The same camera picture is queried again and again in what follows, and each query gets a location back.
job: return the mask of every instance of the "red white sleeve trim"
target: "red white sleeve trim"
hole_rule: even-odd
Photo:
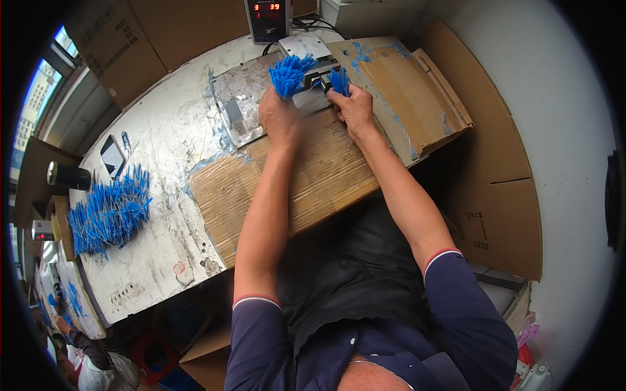
[[[437,251],[435,254],[433,254],[430,257],[428,262],[426,262],[426,268],[424,269],[424,279],[426,279],[426,272],[428,272],[428,268],[430,267],[430,265],[432,265],[433,262],[439,259],[442,255],[450,254],[450,253],[456,253],[458,255],[463,256],[463,253],[461,253],[461,250],[459,250],[458,248],[444,248],[443,250]]]
[[[270,302],[270,303],[274,304],[276,307],[278,307],[280,310],[282,310],[280,305],[276,302],[276,300],[274,300],[270,296],[261,295],[260,293],[249,293],[247,295],[243,295],[241,297],[238,297],[235,300],[235,303],[233,304],[233,310],[235,309],[237,304],[239,304],[241,302],[247,302],[248,300],[263,300],[264,302]]]

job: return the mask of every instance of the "man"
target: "man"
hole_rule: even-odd
[[[106,352],[62,317],[54,321],[71,343],[56,350],[49,341],[48,353],[70,385],[89,391],[132,391],[139,386],[139,370],[129,358]]]
[[[261,99],[259,119],[272,146],[237,246],[225,389],[508,390],[518,356],[512,331],[432,199],[374,127],[371,95],[353,84],[349,92],[327,97],[386,207],[371,202],[345,243],[308,273],[312,283],[278,281],[311,291],[296,300],[289,290],[279,295],[277,267],[302,121],[273,87]]]

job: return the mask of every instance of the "phone screen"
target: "phone screen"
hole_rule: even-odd
[[[109,135],[106,138],[105,144],[100,150],[100,156],[102,156],[102,161],[105,162],[106,170],[111,178],[117,178],[122,166],[124,166],[125,159],[113,136]]]

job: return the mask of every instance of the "pile of blue cable ties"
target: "pile of blue cable ties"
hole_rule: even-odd
[[[273,68],[268,68],[272,84],[282,101],[291,98],[302,89],[304,74],[317,65],[317,60],[308,55],[305,58],[289,56],[280,60]]]
[[[122,248],[133,232],[150,219],[150,176],[141,165],[109,185],[93,184],[85,202],[70,209],[68,221],[74,236],[74,252],[104,254],[106,247]]]
[[[328,78],[330,79],[335,92],[338,92],[343,96],[350,97],[350,91],[348,90],[348,77],[346,75],[345,67],[341,67],[341,73],[331,69],[331,75]]]

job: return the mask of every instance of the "black pants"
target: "black pants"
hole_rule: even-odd
[[[294,357],[341,319],[391,318],[434,333],[422,274],[380,191],[287,243],[278,296]]]

